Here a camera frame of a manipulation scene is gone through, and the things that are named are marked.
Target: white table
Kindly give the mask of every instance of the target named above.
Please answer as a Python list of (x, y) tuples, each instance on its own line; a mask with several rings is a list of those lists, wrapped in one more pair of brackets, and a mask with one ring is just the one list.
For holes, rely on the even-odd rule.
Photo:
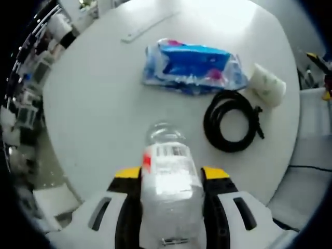
[[(158, 16), (180, 11), (132, 43), (121, 42)], [(245, 73), (259, 63), (287, 83), (283, 103), (259, 104), (265, 139), (227, 154), (205, 138), (202, 120), (212, 95), (185, 96), (141, 84), (145, 47), (160, 38), (205, 44), (240, 56)], [(105, 190), (116, 171), (140, 165), (147, 128), (164, 119), (189, 138), (197, 167), (225, 169), (237, 187), (263, 203), (276, 191), (291, 158), (299, 121), (295, 60), (278, 20), (247, 0), (133, 0), (89, 27), (54, 65), (44, 87), (50, 139), (72, 186), (86, 199)], [(244, 117), (231, 111), (222, 121), (226, 138), (240, 138)]]

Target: black cable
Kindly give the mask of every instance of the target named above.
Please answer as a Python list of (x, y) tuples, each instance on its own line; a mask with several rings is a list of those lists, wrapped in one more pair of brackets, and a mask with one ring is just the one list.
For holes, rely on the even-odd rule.
[(325, 172), (332, 172), (332, 170), (319, 168), (319, 167), (315, 167), (315, 166), (289, 165), (288, 167), (289, 168), (308, 168), (308, 169), (320, 170), (320, 171), (325, 171)]
[[(223, 116), (225, 113), (234, 109), (240, 110), (247, 117), (249, 125), (248, 133), (238, 142), (226, 140), (220, 130), (220, 122)], [(253, 109), (250, 102), (238, 92), (224, 90), (214, 96), (211, 104), (206, 110), (203, 121), (205, 136), (217, 149), (229, 153), (242, 151), (254, 140), (256, 132), (262, 139), (264, 139), (264, 134), (260, 127), (258, 117), (258, 114), (261, 112), (262, 109), (259, 106), (256, 106)]]

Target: plastic bag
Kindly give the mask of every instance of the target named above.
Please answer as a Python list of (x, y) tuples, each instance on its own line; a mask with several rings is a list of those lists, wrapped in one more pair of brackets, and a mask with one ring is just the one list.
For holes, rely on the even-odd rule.
[(198, 95), (240, 90), (248, 83), (239, 59), (224, 50), (162, 39), (146, 48), (146, 56), (146, 85)]

